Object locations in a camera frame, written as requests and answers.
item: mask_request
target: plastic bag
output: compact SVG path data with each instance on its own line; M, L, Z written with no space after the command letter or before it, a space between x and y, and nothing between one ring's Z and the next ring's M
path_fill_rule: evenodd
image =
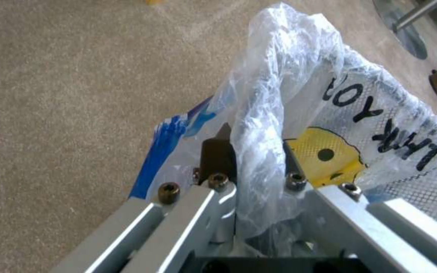
M300 197L283 192L283 140L315 187L354 182L371 200L401 196L437 219L437 198L429 197L437 194L437 117L344 45L321 14L283 3L262 10L217 93L175 121L176 131L163 136L158 128L153 143L172 152L148 154L133 192L144 197L147 189L150 199L168 181L186 191L201 143L228 123L237 164L236 234L245 240L275 226L271 246L281 256L300 231L274 224L302 210ZM155 157L159 170L147 171ZM419 192L428 197L413 202Z

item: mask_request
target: metal table leg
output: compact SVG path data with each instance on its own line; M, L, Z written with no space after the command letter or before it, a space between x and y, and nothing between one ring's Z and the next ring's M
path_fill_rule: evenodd
M407 13L396 0L373 0L373 3L385 26L393 31L399 43L414 57L425 60L428 57L426 45L412 23L437 7L437 0L426 0Z
M437 7L437 0L426 0L421 5L418 5L406 15L402 16L397 22L392 26L392 31L397 32L406 26L412 24L414 21L419 19L421 16L430 12Z

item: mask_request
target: yellow cartoon face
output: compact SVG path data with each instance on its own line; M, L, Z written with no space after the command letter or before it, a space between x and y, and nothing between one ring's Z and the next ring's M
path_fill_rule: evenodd
M358 150L341 136L309 127L296 140L286 140L314 188L354 182L365 169Z

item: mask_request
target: beige carpet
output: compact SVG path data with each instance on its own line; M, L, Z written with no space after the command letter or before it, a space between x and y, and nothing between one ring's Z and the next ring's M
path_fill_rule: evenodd
M0 0L0 272L46 271L126 199L154 126L211 95L275 1ZM292 0L432 105L429 57L406 52L369 0Z

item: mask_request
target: bolt head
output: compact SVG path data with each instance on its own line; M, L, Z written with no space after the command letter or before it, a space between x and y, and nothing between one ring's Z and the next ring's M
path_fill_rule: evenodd
M286 188L292 191L301 191L307 185L307 181L300 173L292 172L286 176Z
M208 188L213 190L222 191L225 190L229 178L223 173L214 173L208 177Z
M342 183L338 187L355 201L358 201L362 195L362 189L354 183Z
M180 186L175 182L167 182L158 189L158 200L163 204L173 204L180 195Z

